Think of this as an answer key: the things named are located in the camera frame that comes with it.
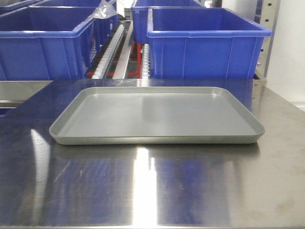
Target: stainless steel table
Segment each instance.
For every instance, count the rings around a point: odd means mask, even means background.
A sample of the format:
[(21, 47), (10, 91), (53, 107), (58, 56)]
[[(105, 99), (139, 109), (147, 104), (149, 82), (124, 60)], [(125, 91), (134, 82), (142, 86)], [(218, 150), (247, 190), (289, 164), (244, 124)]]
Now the stainless steel table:
[[(50, 125), (93, 86), (221, 86), (266, 132), (250, 145), (57, 144)], [(0, 119), (0, 228), (173, 227), (305, 228), (305, 114), (260, 81), (57, 80)]]

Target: white wall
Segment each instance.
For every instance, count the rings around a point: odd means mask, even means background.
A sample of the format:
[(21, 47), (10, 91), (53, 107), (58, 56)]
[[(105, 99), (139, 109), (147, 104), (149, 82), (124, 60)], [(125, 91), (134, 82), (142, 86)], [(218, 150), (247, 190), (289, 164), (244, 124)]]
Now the white wall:
[(124, 8), (130, 8), (133, 0), (117, 0), (117, 12), (124, 16)]
[(231, 9), (251, 20), (255, 18), (256, 1), (254, 0), (223, 0), (223, 7)]
[(305, 0), (281, 0), (267, 80), (288, 101), (305, 99)]

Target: metal tray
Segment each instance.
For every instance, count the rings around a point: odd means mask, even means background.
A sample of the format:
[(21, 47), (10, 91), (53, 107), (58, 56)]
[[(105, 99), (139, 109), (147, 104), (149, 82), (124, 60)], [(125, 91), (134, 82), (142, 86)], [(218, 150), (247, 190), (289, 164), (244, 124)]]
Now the metal tray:
[(92, 87), (50, 127), (63, 145), (256, 142), (260, 122), (218, 87)]

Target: metal rail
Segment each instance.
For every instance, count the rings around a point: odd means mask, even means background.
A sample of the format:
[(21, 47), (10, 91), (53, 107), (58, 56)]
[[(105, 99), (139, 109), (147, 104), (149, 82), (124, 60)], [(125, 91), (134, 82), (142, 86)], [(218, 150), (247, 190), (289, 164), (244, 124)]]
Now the metal rail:
[(1, 108), (16, 108), (23, 102), (24, 102), (24, 100), (0, 100), (0, 109)]
[(113, 79), (125, 79), (127, 76), (127, 69), (128, 69), (128, 64), (129, 64), (129, 57), (131, 53), (131, 47), (133, 43), (133, 24), (130, 23), (126, 39), (121, 51), (121, 55), (119, 57), (118, 63), (116, 65)]
[(120, 45), (120, 41), (122, 40), (122, 37), (124, 35), (125, 26), (120, 25), (115, 32), (113, 38), (111, 39), (101, 61), (99, 62), (94, 75), (92, 76), (92, 79), (102, 79), (108, 72), (111, 61), (113, 60), (113, 57), (118, 50), (118, 47)]
[(141, 68), (141, 78), (149, 79), (149, 44), (143, 46), (143, 55), (142, 55), (142, 68)]
[[(258, 0), (257, 8), (259, 10), (256, 11), (257, 14), (255, 21), (275, 31), (280, 8), (280, 0)], [(267, 77), (273, 40), (274, 33), (272, 37), (266, 37), (264, 39), (261, 54), (258, 59), (255, 73), (262, 80), (266, 80)]]

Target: metal countertop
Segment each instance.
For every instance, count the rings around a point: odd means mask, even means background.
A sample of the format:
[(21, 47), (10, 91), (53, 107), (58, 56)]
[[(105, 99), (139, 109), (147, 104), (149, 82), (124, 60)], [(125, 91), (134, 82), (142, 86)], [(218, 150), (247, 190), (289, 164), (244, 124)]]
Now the metal countertop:
[[(266, 132), (250, 145), (57, 144), (50, 125), (93, 86), (224, 87)], [(0, 119), (0, 229), (305, 228), (304, 193), (305, 114), (260, 81), (56, 80)]]

